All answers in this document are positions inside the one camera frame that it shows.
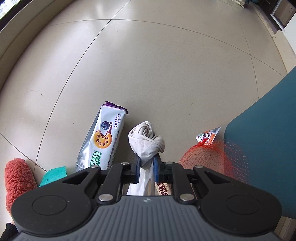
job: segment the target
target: oat snack package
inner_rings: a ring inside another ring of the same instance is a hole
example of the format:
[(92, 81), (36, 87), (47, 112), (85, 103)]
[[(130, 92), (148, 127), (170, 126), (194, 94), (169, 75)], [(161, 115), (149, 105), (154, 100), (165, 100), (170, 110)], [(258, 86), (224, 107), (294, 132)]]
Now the oat snack package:
[(101, 106), (80, 149), (76, 171), (98, 165), (101, 170), (111, 167), (119, 136), (128, 111), (106, 101)]

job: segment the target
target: white cloth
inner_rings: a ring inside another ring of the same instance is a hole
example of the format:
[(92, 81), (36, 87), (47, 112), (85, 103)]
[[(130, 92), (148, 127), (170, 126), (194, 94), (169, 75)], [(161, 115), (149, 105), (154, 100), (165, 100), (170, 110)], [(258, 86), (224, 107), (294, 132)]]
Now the white cloth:
[(138, 184), (130, 184), (127, 195), (155, 195), (153, 157), (165, 149), (162, 137), (156, 136), (150, 122), (144, 121), (128, 134), (128, 141), (134, 153), (141, 159), (140, 179)]

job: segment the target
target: black sleeve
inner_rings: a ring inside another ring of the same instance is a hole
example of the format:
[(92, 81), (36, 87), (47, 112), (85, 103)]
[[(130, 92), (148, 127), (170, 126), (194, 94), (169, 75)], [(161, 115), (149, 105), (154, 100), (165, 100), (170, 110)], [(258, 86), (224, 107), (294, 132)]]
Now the black sleeve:
[(6, 229), (1, 235), (0, 241), (9, 241), (11, 240), (14, 236), (18, 234), (18, 230), (15, 225), (11, 223), (6, 224)]

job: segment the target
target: orange and white tag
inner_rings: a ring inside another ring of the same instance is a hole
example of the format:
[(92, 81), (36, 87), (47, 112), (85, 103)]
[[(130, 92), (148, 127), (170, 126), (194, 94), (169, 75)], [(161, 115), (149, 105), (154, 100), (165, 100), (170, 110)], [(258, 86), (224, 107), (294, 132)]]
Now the orange and white tag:
[(202, 142), (204, 139), (207, 139), (207, 141), (205, 142), (205, 145), (210, 145), (213, 143), (218, 131), (221, 129), (221, 127), (217, 127), (213, 130), (210, 130), (210, 131), (206, 131), (204, 133), (201, 133), (199, 134), (197, 137), (196, 137), (196, 140), (198, 142)]
[(159, 196), (172, 195), (172, 189), (170, 184), (167, 183), (155, 183), (155, 188)]

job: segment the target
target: barcode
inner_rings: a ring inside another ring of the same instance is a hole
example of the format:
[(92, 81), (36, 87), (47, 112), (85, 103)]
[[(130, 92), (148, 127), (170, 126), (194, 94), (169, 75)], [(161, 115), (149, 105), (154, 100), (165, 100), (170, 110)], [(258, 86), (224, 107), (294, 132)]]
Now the barcode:
[(220, 128), (221, 128), (221, 127), (217, 127), (217, 128), (215, 128), (215, 129), (213, 129), (213, 130), (210, 130), (210, 131), (208, 131), (208, 132), (211, 133), (211, 134), (217, 134), (218, 131), (220, 130)]

